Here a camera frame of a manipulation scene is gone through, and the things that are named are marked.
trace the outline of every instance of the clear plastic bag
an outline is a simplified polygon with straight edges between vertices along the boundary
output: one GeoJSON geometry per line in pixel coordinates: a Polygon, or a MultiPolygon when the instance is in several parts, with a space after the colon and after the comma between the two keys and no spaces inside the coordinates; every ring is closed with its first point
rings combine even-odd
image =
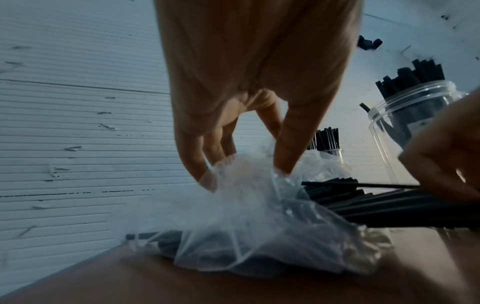
{"type": "Polygon", "coordinates": [[[212,171],[214,193],[195,185],[127,206],[135,245],[159,248],[180,267],[257,277],[289,265],[369,274],[390,245],[386,235],[309,200],[302,180],[348,177],[350,168],[335,156],[307,151],[288,177],[276,174],[272,158],[261,153],[235,155],[212,171]],[[146,232],[156,233],[139,240],[146,232]]]}

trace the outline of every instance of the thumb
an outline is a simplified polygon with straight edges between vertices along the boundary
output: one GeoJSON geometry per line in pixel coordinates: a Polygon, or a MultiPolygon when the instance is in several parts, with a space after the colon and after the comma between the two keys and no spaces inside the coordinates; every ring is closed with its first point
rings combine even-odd
{"type": "Polygon", "coordinates": [[[335,93],[336,90],[329,96],[288,107],[273,153],[273,164],[277,169],[286,174],[293,171],[314,137],[335,93]]]}

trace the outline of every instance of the table surface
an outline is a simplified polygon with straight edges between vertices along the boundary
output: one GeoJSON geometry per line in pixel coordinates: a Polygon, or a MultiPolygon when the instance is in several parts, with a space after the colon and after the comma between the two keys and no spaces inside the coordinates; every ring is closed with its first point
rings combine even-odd
{"type": "Polygon", "coordinates": [[[297,268],[272,279],[200,273],[122,245],[0,298],[0,304],[480,303],[480,233],[390,231],[394,253],[371,276],[297,268]]]}

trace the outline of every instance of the clear plastic jar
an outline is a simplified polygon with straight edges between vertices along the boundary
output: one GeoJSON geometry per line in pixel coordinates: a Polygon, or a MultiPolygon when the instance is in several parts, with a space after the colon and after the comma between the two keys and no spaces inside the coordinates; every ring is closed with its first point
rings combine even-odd
{"type": "Polygon", "coordinates": [[[398,155],[438,112],[464,95],[450,81],[432,81],[393,95],[370,110],[369,128],[392,183],[416,183],[398,155]]]}

